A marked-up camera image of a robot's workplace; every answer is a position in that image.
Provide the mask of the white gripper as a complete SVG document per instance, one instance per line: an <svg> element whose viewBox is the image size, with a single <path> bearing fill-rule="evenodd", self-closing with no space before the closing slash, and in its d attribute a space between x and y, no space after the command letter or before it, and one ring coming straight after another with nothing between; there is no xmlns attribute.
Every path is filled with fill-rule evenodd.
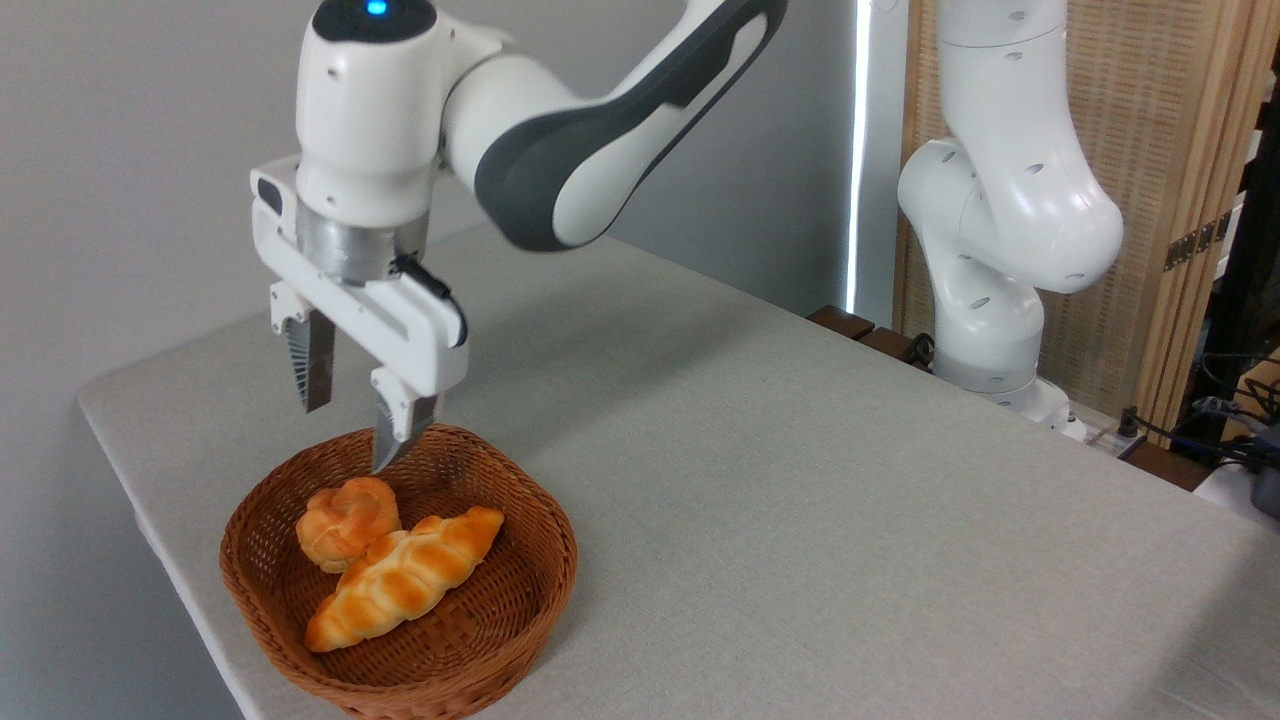
<svg viewBox="0 0 1280 720"><path fill-rule="evenodd" d="M344 225L300 199L300 158L250 173L253 246L278 282L270 322L285 340L306 413L332 401L335 332L379 364L372 471L403 457L435 421L439 395L467 372L467 322L447 284L420 265L429 215L402 225Z"/></svg>

